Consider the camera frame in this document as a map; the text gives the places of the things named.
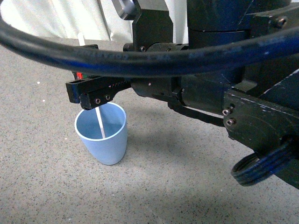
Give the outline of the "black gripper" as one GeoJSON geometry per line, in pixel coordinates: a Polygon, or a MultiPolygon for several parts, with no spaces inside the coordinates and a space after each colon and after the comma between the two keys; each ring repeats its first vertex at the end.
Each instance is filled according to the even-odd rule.
{"type": "Polygon", "coordinates": [[[75,80],[65,83],[69,101],[91,110],[112,101],[117,92],[137,88],[147,81],[158,81],[155,94],[169,101],[177,80],[175,76],[164,76],[161,70],[148,66],[145,59],[141,59],[137,67],[129,65],[129,55],[127,50],[99,50],[96,44],[72,47],[75,80]]]}

